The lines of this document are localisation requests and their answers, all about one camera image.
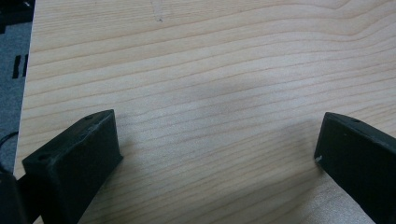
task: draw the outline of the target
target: black cable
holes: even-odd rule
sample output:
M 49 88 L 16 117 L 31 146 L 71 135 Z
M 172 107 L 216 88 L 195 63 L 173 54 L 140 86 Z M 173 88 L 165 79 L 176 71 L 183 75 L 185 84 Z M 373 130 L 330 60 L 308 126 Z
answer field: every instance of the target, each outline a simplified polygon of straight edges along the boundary
M 3 146 L 3 144 L 8 141 L 10 138 L 12 138 L 15 135 L 18 135 L 19 132 L 14 132 L 14 133 L 10 133 L 6 136 L 4 136 L 1 140 L 0 140 L 0 149 Z M 0 173 L 6 173 L 6 174 L 12 174 L 10 171 L 6 170 L 6 168 L 4 168 L 3 164 L 0 162 Z

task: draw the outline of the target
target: blue floor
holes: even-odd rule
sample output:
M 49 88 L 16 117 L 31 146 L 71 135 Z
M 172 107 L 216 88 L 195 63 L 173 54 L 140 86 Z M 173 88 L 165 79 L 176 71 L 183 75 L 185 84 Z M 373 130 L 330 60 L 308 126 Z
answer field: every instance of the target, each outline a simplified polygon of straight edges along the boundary
M 19 130 L 32 23 L 6 26 L 0 34 L 0 139 Z M 13 171 L 18 136 L 0 142 L 0 163 Z

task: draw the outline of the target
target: black plastic part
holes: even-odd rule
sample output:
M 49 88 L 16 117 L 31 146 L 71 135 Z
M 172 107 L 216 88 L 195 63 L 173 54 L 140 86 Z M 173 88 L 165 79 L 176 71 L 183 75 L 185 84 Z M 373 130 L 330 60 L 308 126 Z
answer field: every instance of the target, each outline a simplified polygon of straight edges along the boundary
M 375 223 L 396 223 L 396 139 L 326 113 L 315 160 Z
M 122 160 L 113 110 L 89 115 L 22 161 L 42 183 L 46 224 L 78 223 L 106 178 Z
M 29 223 L 17 180 L 13 175 L 0 174 L 0 202 L 0 223 Z

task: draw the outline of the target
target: light wooden surface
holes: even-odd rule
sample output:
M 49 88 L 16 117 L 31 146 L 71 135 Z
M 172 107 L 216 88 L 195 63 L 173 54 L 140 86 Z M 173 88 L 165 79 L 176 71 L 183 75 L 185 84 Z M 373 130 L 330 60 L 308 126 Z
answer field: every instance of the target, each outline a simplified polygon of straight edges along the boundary
M 21 159 L 114 108 L 81 223 L 371 223 L 313 162 L 326 111 L 396 135 L 395 1 L 39 0 Z

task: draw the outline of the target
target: wood grain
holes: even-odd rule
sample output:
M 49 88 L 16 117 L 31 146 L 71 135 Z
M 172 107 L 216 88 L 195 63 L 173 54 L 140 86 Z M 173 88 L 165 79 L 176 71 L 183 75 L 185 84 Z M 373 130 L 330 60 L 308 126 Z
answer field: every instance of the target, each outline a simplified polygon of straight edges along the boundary
M 326 111 L 396 135 L 395 38 L 395 1 L 37 1 L 15 174 L 114 108 L 81 223 L 372 223 L 313 150 Z

